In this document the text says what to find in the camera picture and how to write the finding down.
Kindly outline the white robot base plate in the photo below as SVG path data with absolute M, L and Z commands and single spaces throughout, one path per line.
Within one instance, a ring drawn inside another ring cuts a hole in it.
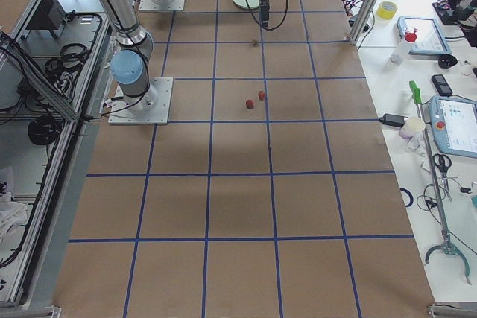
M 140 102 L 125 97 L 120 86 L 116 88 L 116 96 L 122 96 L 120 101 L 112 104 L 112 115 L 108 123 L 111 125 L 149 125 L 168 123 L 173 87 L 172 77 L 154 77 L 150 80 L 150 88 Z

